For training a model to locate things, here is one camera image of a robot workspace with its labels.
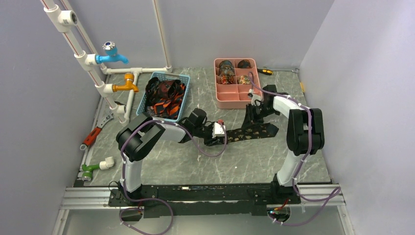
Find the black floral gold tie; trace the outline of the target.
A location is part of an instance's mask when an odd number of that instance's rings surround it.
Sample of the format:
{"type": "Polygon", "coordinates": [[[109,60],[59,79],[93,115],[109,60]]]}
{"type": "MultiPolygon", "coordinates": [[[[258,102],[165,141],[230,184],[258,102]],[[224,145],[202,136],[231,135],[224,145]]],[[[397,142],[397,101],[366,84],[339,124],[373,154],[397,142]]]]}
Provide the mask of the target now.
{"type": "Polygon", "coordinates": [[[219,144],[247,141],[255,139],[273,138],[277,135],[279,128],[271,123],[263,123],[259,125],[252,125],[247,128],[237,128],[233,130],[227,130],[227,137],[217,137],[219,144]]]}

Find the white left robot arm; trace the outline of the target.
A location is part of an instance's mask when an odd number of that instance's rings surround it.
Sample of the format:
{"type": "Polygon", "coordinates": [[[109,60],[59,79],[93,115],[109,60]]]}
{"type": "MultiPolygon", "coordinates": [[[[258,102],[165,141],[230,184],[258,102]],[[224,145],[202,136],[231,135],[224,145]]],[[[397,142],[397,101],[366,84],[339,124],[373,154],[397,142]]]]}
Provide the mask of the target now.
{"type": "Polygon", "coordinates": [[[122,173],[118,183],[121,199],[129,206],[140,201],[142,163],[158,141],[186,143],[196,138],[204,140],[206,146],[229,142],[230,134],[222,120],[209,122],[204,110],[196,108],[187,117],[177,122],[156,119],[142,113],[124,127],[116,136],[122,157],[122,173]]]}

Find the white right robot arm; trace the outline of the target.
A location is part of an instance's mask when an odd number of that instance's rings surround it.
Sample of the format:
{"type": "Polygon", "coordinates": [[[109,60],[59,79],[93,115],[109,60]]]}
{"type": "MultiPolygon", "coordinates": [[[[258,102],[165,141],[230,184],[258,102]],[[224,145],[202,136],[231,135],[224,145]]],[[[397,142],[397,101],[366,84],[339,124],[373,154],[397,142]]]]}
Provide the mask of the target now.
{"type": "Polygon", "coordinates": [[[276,92],[274,85],[261,89],[263,100],[254,94],[257,86],[252,84],[248,96],[250,104],[246,106],[242,129],[253,136],[264,124],[264,118],[275,113],[288,119],[286,143],[289,149],[282,168],[277,172],[277,183],[270,189],[270,198],[282,203],[289,192],[299,194],[298,175],[309,155],[314,155],[324,146],[323,114],[318,108],[309,108],[287,93],[276,92]]]}

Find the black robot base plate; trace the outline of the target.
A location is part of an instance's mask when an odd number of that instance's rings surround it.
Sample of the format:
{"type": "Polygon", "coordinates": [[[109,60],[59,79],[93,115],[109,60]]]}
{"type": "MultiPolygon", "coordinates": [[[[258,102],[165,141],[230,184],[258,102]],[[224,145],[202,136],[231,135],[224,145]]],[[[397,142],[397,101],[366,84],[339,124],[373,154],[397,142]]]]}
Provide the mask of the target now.
{"type": "Polygon", "coordinates": [[[140,208],[144,218],[181,215],[250,214],[265,216],[268,211],[299,204],[291,187],[276,181],[257,184],[143,185],[130,198],[116,188],[110,191],[109,207],[140,208]]]}

